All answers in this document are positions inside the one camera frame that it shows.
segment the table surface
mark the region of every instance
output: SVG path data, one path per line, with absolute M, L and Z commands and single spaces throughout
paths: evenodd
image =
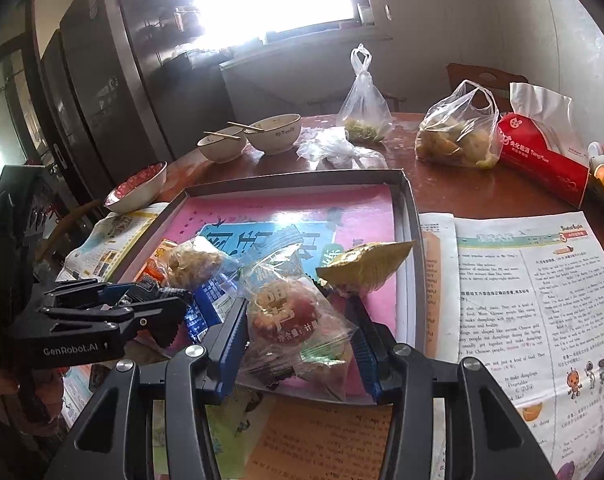
M 575 211 L 573 206 L 503 163 L 493 170 L 474 170 L 429 164 L 415 159 L 415 136 L 422 114 L 393 114 L 395 128 L 374 148 L 389 168 L 404 170 L 413 188 L 419 212 L 448 212 L 460 218 L 507 218 Z M 303 136 L 312 129 L 335 126 L 335 115 L 302 118 Z M 239 158 L 215 164 L 194 150 L 169 165 L 158 200 L 170 202 L 185 187 L 234 178 L 311 171 L 296 150 L 264 155 L 247 145 Z M 582 210 L 604 248 L 604 206 L 586 195 Z

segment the plastic bag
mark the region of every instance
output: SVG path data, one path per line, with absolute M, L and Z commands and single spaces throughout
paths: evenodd
M 474 87 L 467 91 L 467 85 Z M 472 99 L 481 92 L 488 101 L 476 108 Z M 433 105 L 419 124 L 415 139 L 418 160 L 432 160 L 450 166 L 493 168 L 502 144 L 498 137 L 499 110 L 493 94 L 483 86 L 462 81 L 446 99 Z
M 346 131 L 341 126 L 327 128 L 317 134 L 314 139 L 300 144 L 297 155 L 318 162 L 325 158 L 337 170 L 385 170 L 386 160 L 384 155 L 360 148 L 348 142 Z
M 365 296 L 382 288 L 412 247 L 413 242 L 369 242 L 338 254 L 315 272 L 344 297 Z
M 240 264 L 204 236 L 196 236 L 166 251 L 157 260 L 170 286 L 195 290 L 215 276 L 239 279 Z
M 349 140 L 381 142 L 393 129 L 391 112 L 380 91 L 373 85 L 368 72 L 371 54 L 359 44 L 351 52 L 351 65 L 355 71 L 355 82 L 339 110 L 338 126 L 344 126 Z
M 291 228 L 285 231 L 290 240 Z M 343 396 L 355 326 L 304 275 L 297 235 L 298 242 L 243 268 L 250 345 L 240 376 L 250 374 L 270 386 L 299 373 Z M 277 234 L 270 238 L 273 244 Z

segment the bowl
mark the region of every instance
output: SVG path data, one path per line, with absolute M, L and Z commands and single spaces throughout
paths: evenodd
M 224 137 L 208 135 L 197 143 L 202 155 L 218 164 L 229 162 L 229 160 L 234 160 L 242 155 L 242 150 L 246 146 L 244 130 L 238 126 L 229 126 L 228 128 L 219 130 L 219 132 L 221 134 L 240 137 L 242 140 L 224 139 Z
M 104 206 L 118 214 L 148 206 L 160 194 L 166 182 L 166 167 L 166 162 L 158 162 L 138 171 L 109 193 Z
M 293 143 L 299 138 L 302 129 L 299 114 L 285 114 L 268 119 L 262 119 L 250 124 L 256 128 L 262 128 L 264 132 L 246 131 L 246 138 L 253 148 L 264 152 L 266 155 L 284 153 L 293 147 Z

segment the newspaper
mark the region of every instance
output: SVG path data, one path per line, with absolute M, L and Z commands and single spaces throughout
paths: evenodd
M 582 212 L 455 219 L 460 358 L 498 381 L 559 478 L 604 451 L 604 250 Z
M 80 247 L 68 254 L 56 281 L 84 278 L 107 281 L 128 250 L 166 206 L 167 202 L 160 202 L 125 215 L 110 213 L 95 224 Z
M 448 213 L 419 215 L 425 247 L 427 285 L 427 357 L 458 362 L 460 279 L 455 220 Z M 444 478 L 446 413 L 443 399 L 433 402 L 431 478 Z

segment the wooden chair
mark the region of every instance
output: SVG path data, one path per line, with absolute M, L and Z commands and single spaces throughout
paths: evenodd
M 528 83 L 522 75 L 511 74 L 491 68 L 488 66 L 461 65 L 459 63 L 450 63 L 447 65 L 448 82 L 451 86 L 451 92 L 455 90 L 464 79 L 474 81 L 490 90 L 495 97 L 500 112 L 512 112 L 510 106 L 510 83 Z M 476 95 L 477 101 L 473 100 L 473 105 L 478 108 L 487 106 L 484 95 Z

